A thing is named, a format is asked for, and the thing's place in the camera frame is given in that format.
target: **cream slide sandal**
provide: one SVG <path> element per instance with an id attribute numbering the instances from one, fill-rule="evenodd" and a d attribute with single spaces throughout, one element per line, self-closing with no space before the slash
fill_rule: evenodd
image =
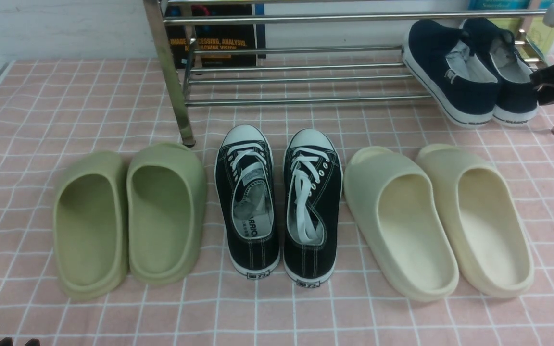
<path id="1" fill-rule="evenodd" d="M 422 302 L 454 291 L 457 262 L 420 167 L 386 148 L 360 149 L 345 169 L 343 187 L 356 225 L 397 291 Z"/>
<path id="2" fill-rule="evenodd" d="M 525 292 L 533 283 L 533 261 L 497 169 L 445 144 L 424 147 L 416 163 L 433 182 L 435 204 L 465 278 L 493 297 Z"/>
<path id="3" fill-rule="evenodd" d="M 74 300 L 99 297 L 127 274 L 126 167 L 112 151 L 72 164 L 55 187 L 53 251 L 61 287 Z"/>
<path id="4" fill-rule="evenodd" d="M 127 173 L 129 263 L 148 284 L 183 278 L 200 253 L 206 173 L 198 156 L 181 144 L 139 151 Z"/>

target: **black canvas sneaker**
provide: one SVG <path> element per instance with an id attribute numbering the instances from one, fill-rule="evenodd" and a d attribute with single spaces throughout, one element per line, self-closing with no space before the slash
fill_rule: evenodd
<path id="1" fill-rule="evenodd" d="M 301 287 L 319 287 L 335 269 L 341 162 L 329 138 L 314 129 L 294 135 L 283 162 L 286 185 L 286 273 Z"/>
<path id="2" fill-rule="evenodd" d="M 418 20 L 403 42 L 403 63 L 453 124 L 475 129 L 493 118 L 501 83 L 463 29 Z"/>
<path id="3" fill-rule="evenodd" d="M 531 69 L 516 49 L 512 32 L 486 18 L 466 19 L 460 27 L 469 33 L 476 54 L 501 82 L 493 120 L 507 126 L 526 124 L 536 116 L 538 101 L 529 79 Z"/>
<path id="4" fill-rule="evenodd" d="M 279 263 L 279 237 L 273 154 L 262 132 L 251 125 L 231 129 L 217 152 L 215 185 L 235 269 L 249 279 L 265 278 Z"/>

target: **shoe rack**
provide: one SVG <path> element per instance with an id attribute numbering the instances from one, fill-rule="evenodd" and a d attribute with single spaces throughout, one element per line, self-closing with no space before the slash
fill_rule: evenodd
<path id="1" fill-rule="evenodd" d="M 143 0 L 151 34 L 158 54 L 158 59 L 164 73 L 165 83 L 172 102 L 176 123 L 181 134 L 183 145 L 192 147 L 196 144 L 191 124 L 189 122 L 189 107 L 213 106 L 247 106 L 247 105 L 308 105 L 319 103 L 364 103 L 364 102 L 399 102 L 417 101 L 431 98 L 429 94 L 409 94 L 397 96 L 375 97 L 306 97 L 281 99 L 210 99 L 191 100 L 189 95 L 194 85 L 252 85 L 268 83 L 339 83 L 352 81 L 386 81 L 408 79 L 410 74 L 384 74 L 378 76 L 332 76 L 332 77 L 251 77 L 251 78 L 214 78 L 195 79 L 194 75 L 211 73 L 217 76 L 220 73 L 262 73 L 284 71 L 319 71 L 319 70 L 359 70 L 404 67 L 402 63 L 366 63 L 352 65 L 317 65 L 317 66 L 253 66 L 242 68 L 204 68 L 200 62 L 202 55 L 230 55 L 230 54 L 288 54 L 288 53 L 333 53 L 333 52 L 376 52 L 379 50 L 401 50 L 399 46 L 342 46 L 342 47 L 308 47 L 308 48 L 262 48 L 237 50 L 202 50 L 196 41 L 196 25 L 232 25 L 232 24 L 291 24 L 291 23 L 319 23 L 319 22 L 372 22 L 378 20 L 419 20 L 419 19 L 465 19 L 465 18 L 523 18 L 521 29 L 516 37 L 516 45 L 522 46 L 526 53 L 525 61 L 533 68 L 544 68 L 547 62 L 543 53 L 530 42 L 527 29 L 533 17 L 542 17 L 545 10 L 537 10 L 540 0 L 533 0 L 530 9 L 509 11 L 463 11 L 463 12 L 393 12 L 393 13 L 364 13 L 338 15 L 248 15 L 229 17 L 193 17 L 192 5 L 211 4 L 275 4 L 284 0 L 168 0 L 169 6 L 179 6 L 181 17 L 164 17 L 163 8 L 166 5 L 162 0 Z M 288 0 L 292 2 L 327 2 L 327 0 Z M 170 42 L 166 33 L 167 26 L 183 26 L 187 42 L 189 42 L 188 63 L 183 75 L 182 83 L 174 65 Z"/>

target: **pink tiled floor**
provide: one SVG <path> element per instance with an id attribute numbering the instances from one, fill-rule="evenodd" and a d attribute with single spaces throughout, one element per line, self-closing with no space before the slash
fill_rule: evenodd
<path id="1" fill-rule="evenodd" d="M 194 97 L 249 98 L 259 90 L 263 97 L 303 97 L 336 90 L 402 93 L 420 86 L 220 86 L 196 88 Z M 47 346 L 554 346 L 554 136 L 548 131 L 554 107 L 540 112 L 523 129 L 493 123 L 466 131 L 449 124 L 434 105 L 192 109 L 194 151 L 211 182 L 193 273 L 165 287 L 146 287 L 130 276 L 107 296 L 75 304 L 57 287 L 53 265 L 53 180 L 86 153 L 110 149 L 129 158 L 149 144 L 179 140 L 178 130 L 156 61 L 19 62 L 0 86 L 0 339 L 9 335 L 22 344 L 38 337 Z M 459 145 L 491 160 L 508 180 L 526 226 L 536 263 L 533 287 L 502 300 L 461 280 L 447 299 L 406 300 L 380 273 L 345 203 L 330 281 L 301 289 L 281 266 L 264 280 L 245 280 L 229 261 L 213 185 L 217 148 L 231 127 L 244 123 L 264 131 L 277 163 L 288 139 L 304 127 L 327 133 L 343 162 L 369 145 L 413 156 L 430 143 Z M 282 210 L 281 180 L 277 200 Z"/>

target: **brand logo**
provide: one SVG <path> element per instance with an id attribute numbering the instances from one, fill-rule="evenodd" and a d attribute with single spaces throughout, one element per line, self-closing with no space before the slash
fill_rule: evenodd
<path id="1" fill-rule="evenodd" d="M 446 79 L 450 80 L 450 84 L 454 83 L 454 79 L 457 77 L 457 73 L 454 72 L 453 70 L 448 70 L 446 71 L 446 74 L 444 74 L 444 77 L 446 77 Z"/>
<path id="2" fill-rule="evenodd" d="M 296 285 L 299 285 L 300 287 L 305 287 L 305 288 L 317 288 L 319 287 L 319 281 L 316 281 L 314 283 L 304 283 L 301 280 L 296 280 Z"/>
<path id="3" fill-rule="evenodd" d="M 249 280 L 258 280 L 258 279 L 266 278 L 270 274 L 271 272 L 269 270 L 266 270 L 264 273 L 260 273 L 260 274 L 247 273 L 247 278 Z"/>
<path id="4" fill-rule="evenodd" d="M 243 222 L 242 229 L 245 233 L 245 236 L 249 238 L 249 232 L 251 232 L 251 236 L 257 236 L 258 235 L 258 226 L 255 224 L 255 220 L 253 217 L 246 222 Z"/>

